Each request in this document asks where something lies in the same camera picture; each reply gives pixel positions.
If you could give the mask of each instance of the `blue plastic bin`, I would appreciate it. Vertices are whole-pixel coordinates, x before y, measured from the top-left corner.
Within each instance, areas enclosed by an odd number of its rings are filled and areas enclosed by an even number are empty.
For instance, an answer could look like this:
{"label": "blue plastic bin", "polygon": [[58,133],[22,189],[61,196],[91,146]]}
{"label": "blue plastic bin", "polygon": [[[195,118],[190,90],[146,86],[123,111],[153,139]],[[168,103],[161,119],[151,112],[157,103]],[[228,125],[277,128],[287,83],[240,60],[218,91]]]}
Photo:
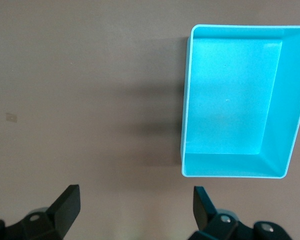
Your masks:
{"label": "blue plastic bin", "polygon": [[300,125],[300,26],[196,25],[187,42],[186,177],[283,178]]}

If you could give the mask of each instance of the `screw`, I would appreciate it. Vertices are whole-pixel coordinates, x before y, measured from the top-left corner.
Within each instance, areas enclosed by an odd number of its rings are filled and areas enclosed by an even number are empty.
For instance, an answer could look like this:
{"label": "screw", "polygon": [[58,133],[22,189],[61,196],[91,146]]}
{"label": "screw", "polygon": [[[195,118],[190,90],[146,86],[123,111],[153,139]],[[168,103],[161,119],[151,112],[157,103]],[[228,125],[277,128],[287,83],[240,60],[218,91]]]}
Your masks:
{"label": "screw", "polygon": [[31,222],[33,222],[33,221],[35,221],[35,220],[38,220],[40,218],[40,216],[38,215],[38,214],[36,214],[36,215],[32,215],[31,217],[30,217],[30,221]]}
{"label": "screw", "polygon": [[224,222],[224,223],[230,223],[231,219],[230,219],[230,217],[228,217],[226,215],[222,215],[221,216],[221,221]]}
{"label": "screw", "polygon": [[272,228],[272,226],[270,226],[267,223],[262,223],[261,227],[262,227],[263,230],[265,230],[267,232],[273,232],[274,231],[274,229]]}

